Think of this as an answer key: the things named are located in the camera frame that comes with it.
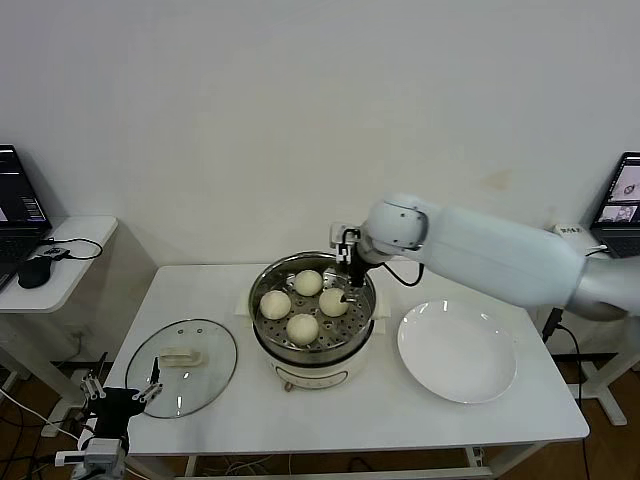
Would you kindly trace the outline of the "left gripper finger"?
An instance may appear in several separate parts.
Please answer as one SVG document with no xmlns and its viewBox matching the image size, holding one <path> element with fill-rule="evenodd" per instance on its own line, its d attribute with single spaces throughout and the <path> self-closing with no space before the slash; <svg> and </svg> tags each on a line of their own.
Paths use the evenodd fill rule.
<svg viewBox="0 0 640 480">
<path fill-rule="evenodd" d="M 139 403 L 150 403 L 154 398 L 162 391 L 163 385 L 159 382 L 160 367 L 157 357 L 154 358 L 154 363 L 151 371 L 151 376 L 148 379 L 148 386 L 145 390 L 140 391 L 132 396 L 132 399 Z"/>
<path fill-rule="evenodd" d="M 87 372 L 81 381 L 81 389 L 87 399 L 104 399 L 106 393 L 100 381 L 100 376 L 108 353 L 104 352 L 95 367 Z"/>
</svg>

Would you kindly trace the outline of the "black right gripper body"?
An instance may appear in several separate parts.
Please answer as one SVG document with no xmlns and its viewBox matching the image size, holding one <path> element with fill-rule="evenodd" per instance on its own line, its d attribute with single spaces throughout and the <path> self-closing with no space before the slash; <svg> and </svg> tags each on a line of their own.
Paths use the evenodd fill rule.
<svg viewBox="0 0 640 480">
<path fill-rule="evenodd" d="M 344 250 L 345 260 L 348 265 L 368 264 L 365 251 L 361 246 L 366 238 L 366 229 L 364 227 L 346 227 L 344 229 Z"/>
</svg>

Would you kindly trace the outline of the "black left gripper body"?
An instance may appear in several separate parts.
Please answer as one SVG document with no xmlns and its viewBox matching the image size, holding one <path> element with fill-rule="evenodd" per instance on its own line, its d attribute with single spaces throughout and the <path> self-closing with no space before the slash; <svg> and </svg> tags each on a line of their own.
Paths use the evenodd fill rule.
<svg viewBox="0 0 640 480">
<path fill-rule="evenodd" d="M 92 413 L 97 416 L 94 435 L 99 438 L 121 438 L 127 435 L 129 420 L 143 413 L 145 401 L 136 389 L 106 387 L 104 394 L 92 400 Z"/>
</svg>

